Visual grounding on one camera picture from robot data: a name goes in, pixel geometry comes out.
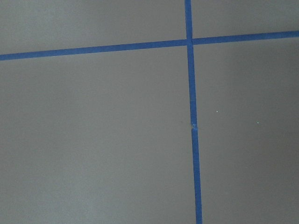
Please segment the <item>crossing blue tape strip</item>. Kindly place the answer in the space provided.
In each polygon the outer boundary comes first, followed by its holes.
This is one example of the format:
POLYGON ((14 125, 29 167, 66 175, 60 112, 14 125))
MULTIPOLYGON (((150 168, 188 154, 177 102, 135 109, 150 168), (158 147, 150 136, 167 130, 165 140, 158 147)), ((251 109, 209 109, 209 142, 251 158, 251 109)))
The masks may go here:
MULTIPOLYGON (((205 44, 225 43, 225 42, 244 42, 244 41, 256 41, 256 40, 297 38, 298 36, 299 36, 299 32, 296 30, 296 31, 286 31, 286 32, 271 32, 271 33, 246 34, 246 35, 228 35, 228 36, 193 38, 191 40, 191 43, 194 45, 205 45, 205 44)), ((138 49, 180 47, 180 46, 187 46, 188 42, 189 41, 187 39, 184 40, 182 39, 182 40, 169 40, 169 41, 158 41, 158 42, 140 42, 140 43, 95 46, 95 47, 85 47, 85 48, 56 49, 56 50, 46 50, 46 51, 12 53, 12 54, 1 55, 0 60, 8 61, 8 60, 51 57, 51 56, 67 56, 67 55, 92 54, 92 53, 102 53, 102 52, 138 50, 138 49)))

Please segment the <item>long blue tape strip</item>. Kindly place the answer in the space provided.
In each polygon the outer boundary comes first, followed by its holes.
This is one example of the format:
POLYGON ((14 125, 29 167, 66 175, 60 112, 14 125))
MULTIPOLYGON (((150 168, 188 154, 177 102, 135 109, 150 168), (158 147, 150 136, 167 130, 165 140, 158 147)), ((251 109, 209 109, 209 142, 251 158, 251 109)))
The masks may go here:
POLYGON ((190 0, 185 1, 185 28, 186 28, 186 46, 187 46, 187 62, 188 62, 190 121, 191 121, 191 134, 192 134, 192 162, 193 162, 194 193, 195 193, 195 215, 196 215, 196 223, 201 224, 203 223, 203 219, 202 219, 201 185, 200 185, 195 65, 194 65, 194 49, 193 49, 193 42, 192 42, 192 5, 190 0))

